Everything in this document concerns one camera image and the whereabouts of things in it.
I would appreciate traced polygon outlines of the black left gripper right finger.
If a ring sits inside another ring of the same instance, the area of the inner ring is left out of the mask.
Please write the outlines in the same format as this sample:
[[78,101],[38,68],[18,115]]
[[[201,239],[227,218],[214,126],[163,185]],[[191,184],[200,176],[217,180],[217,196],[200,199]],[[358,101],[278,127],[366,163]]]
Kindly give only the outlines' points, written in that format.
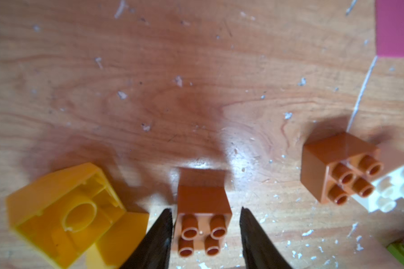
[[252,212],[241,208],[242,254],[247,269],[291,269]]

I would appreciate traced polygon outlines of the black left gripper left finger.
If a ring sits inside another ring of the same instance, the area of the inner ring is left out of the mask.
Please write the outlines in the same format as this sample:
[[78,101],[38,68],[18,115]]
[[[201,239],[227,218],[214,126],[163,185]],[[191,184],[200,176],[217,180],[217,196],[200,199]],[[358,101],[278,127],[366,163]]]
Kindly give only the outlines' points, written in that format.
[[120,269],[168,269],[172,234],[172,210],[167,208]]

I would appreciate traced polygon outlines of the yellow lego brick front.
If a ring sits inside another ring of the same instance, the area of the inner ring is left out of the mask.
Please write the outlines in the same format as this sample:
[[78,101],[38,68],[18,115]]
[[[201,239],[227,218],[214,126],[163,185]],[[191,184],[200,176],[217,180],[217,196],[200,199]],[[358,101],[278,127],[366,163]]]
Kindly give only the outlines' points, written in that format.
[[120,268],[145,237],[148,221],[148,213],[125,213],[88,249],[87,268]]

